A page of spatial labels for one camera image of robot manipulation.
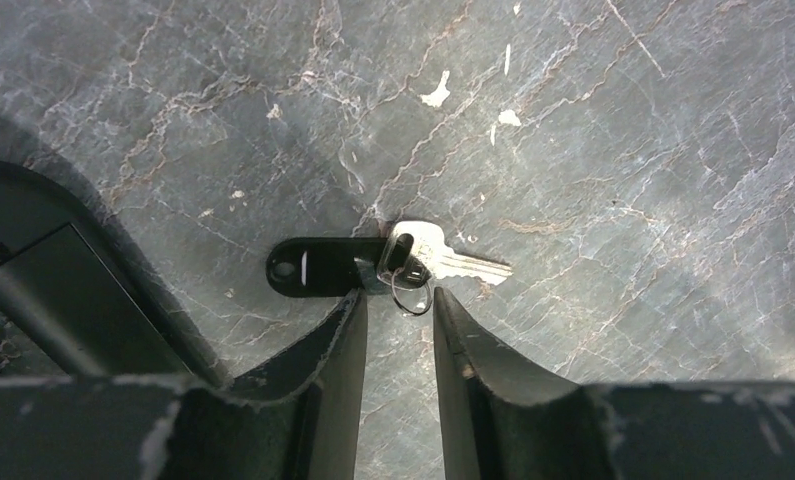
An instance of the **white scratch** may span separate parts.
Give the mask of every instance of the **white scratch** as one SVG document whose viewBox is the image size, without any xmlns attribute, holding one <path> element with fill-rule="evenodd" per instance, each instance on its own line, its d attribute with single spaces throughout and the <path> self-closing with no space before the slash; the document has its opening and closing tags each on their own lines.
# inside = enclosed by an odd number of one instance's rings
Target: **white scratch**
<svg viewBox="0 0 795 480">
<path fill-rule="evenodd" d="M 503 125 L 512 125 L 513 127 L 521 126 L 521 119 L 514 110 L 504 110 L 497 116 L 497 121 Z"/>
<path fill-rule="evenodd" d="M 665 72 L 662 71 L 662 67 L 659 66 L 659 64 L 656 62 L 656 59 L 653 58 L 653 55 L 650 54 L 650 50 L 648 50 L 647 47 L 645 47 L 644 44 L 641 43 L 641 39 L 633 31 L 633 27 L 631 27 L 630 24 L 627 23 L 626 19 L 624 19 L 624 17 L 621 16 L 621 12 L 618 11 L 618 7 L 616 7 L 615 4 L 612 3 L 612 0 L 606 0 L 606 4 L 609 5 L 609 8 L 612 9 L 612 13 L 615 14 L 615 17 L 621 23 L 623 23 L 625 27 L 627 27 L 627 31 L 629 31 L 630 35 L 633 36 L 633 39 L 638 44 L 638 46 L 641 47 L 642 50 L 644 50 L 644 54 L 647 55 L 647 58 L 650 59 L 650 62 L 653 64 L 653 66 L 656 67 L 656 70 L 659 70 L 659 74 L 662 75 L 662 78 L 665 78 Z"/>
<path fill-rule="evenodd" d="M 506 62 L 503 63 L 503 75 L 509 76 L 509 62 L 512 58 L 512 44 L 506 44 Z"/>
<path fill-rule="evenodd" d="M 279 105 L 278 105 L 278 104 L 274 103 L 274 104 L 273 104 L 273 108 L 271 108 L 271 109 L 270 109 L 270 111 L 269 111 L 269 112 L 267 112 L 267 115 L 265 115 L 265 116 L 266 116 L 266 117 L 267 117 L 269 120 L 274 120 L 274 119 L 282 118 L 282 109 L 281 109 L 281 108 L 279 108 Z"/>
<path fill-rule="evenodd" d="M 429 95 L 421 95 L 421 101 L 432 108 L 438 108 L 450 96 L 450 90 L 447 90 L 447 79 L 450 78 L 450 70 L 441 72 L 441 80 L 438 82 L 438 88 Z"/>
</svg>

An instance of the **marble surface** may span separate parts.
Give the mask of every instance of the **marble surface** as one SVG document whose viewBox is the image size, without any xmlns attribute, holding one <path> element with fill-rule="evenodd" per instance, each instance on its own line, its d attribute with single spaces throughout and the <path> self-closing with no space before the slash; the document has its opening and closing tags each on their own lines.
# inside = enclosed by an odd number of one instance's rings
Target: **marble surface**
<svg viewBox="0 0 795 480">
<path fill-rule="evenodd" d="M 227 378 L 335 303 L 273 244 L 420 218 L 516 267 L 440 283 L 568 378 L 795 379 L 795 2 L 0 1 L 0 159 Z M 431 318 L 370 309 L 357 478 L 442 478 Z"/>
</svg>

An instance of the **metal key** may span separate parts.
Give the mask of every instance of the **metal key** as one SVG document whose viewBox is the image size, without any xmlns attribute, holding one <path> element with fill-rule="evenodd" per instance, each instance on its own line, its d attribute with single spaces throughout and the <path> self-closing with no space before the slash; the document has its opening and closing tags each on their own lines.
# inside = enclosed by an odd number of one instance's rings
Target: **metal key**
<svg viewBox="0 0 795 480">
<path fill-rule="evenodd" d="M 478 277 L 484 282 L 499 285 L 512 275 L 512 267 L 497 262 L 459 255 L 444 243 L 444 230 L 430 222 L 407 221 L 394 225 L 388 235 L 382 258 L 377 268 L 379 279 L 390 282 L 388 261 L 398 239 L 409 235 L 413 239 L 409 251 L 410 261 L 420 262 L 434 278 Z"/>
</svg>

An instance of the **key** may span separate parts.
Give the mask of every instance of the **key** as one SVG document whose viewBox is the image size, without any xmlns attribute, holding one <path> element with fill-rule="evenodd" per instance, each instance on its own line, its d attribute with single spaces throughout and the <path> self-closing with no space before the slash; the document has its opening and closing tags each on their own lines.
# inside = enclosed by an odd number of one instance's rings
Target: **key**
<svg viewBox="0 0 795 480">
<path fill-rule="evenodd" d="M 383 282 L 390 282 L 389 259 L 394 246 L 406 236 L 411 237 L 409 259 L 419 262 L 434 278 L 478 277 L 486 283 L 500 285 L 512 275 L 512 267 L 502 263 L 457 254 L 444 242 L 444 230 L 430 222 L 407 221 L 394 225 L 388 235 L 377 274 Z"/>
</svg>

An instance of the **gray marble surface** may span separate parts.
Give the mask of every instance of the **gray marble surface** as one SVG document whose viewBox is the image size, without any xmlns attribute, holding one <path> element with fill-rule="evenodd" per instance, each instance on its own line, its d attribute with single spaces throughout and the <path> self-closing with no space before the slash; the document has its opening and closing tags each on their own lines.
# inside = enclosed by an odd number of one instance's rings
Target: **gray marble surface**
<svg viewBox="0 0 795 480">
<path fill-rule="evenodd" d="M 795 379 L 795 2 L 0 1 L 0 159 L 226 376 L 335 303 L 273 244 L 421 218 L 515 265 L 441 284 L 575 381 Z M 357 477 L 441 478 L 431 318 L 370 309 Z"/>
</svg>

